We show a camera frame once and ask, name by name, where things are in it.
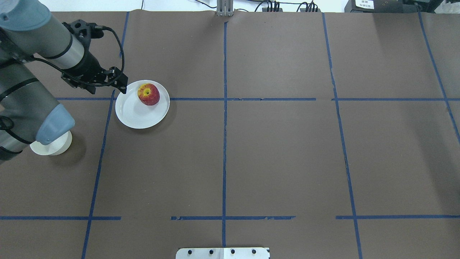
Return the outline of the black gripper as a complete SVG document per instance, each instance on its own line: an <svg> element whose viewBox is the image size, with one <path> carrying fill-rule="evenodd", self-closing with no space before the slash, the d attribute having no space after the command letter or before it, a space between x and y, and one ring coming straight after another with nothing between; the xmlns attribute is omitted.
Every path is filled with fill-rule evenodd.
<svg viewBox="0 0 460 259"><path fill-rule="evenodd" d="M77 82L70 79L68 75L79 79L85 83L91 84L104 84L108 79L109 86L115 87L122 94L127 93L128 88L128 77L117 67L110 67L104 74L103 69L97 59L92 54L84 54L82 60L74 67L64 69L61 78L67 82L71 87L87 90L89 93L94 95L96 93L96 86L88 86L86 84Z"/></svg>

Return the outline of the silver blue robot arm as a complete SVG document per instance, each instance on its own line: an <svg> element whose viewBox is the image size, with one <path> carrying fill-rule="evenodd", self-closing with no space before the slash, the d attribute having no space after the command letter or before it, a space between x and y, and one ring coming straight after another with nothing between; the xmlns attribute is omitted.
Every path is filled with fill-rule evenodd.
<svg viewBox="0 0 460 259"><path fill-rule="evenodd" d="M1 1L1 162L12 160L33 142L48 145L75 120L26 67L39 61L61 73L72 88L94 95L99 87L126 93L125 57L120 38L107 26L76 20L60 22L38 0ZM119 46L121 68L104 69L90 52L92 39L110 31Z"/></svg>

